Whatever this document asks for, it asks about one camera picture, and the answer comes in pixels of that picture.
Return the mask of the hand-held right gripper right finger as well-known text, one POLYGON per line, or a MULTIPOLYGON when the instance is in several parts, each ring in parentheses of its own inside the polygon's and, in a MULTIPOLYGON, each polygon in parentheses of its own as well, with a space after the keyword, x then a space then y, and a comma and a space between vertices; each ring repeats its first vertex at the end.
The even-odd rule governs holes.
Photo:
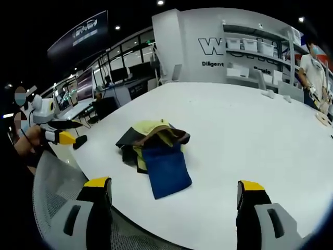
POLYGON ((240 180, 237 192, 237 249, 299 249, 307 240, 295 219, 272 203, 263 186, 240 180))

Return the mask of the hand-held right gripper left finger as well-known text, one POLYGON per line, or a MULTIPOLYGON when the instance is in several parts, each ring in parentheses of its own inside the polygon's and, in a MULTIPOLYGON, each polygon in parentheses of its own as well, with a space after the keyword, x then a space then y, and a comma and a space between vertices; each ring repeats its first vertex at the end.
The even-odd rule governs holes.
POLYGON ((111 178, 86 182, 51 220, 52 249, 111 249, 111 178))

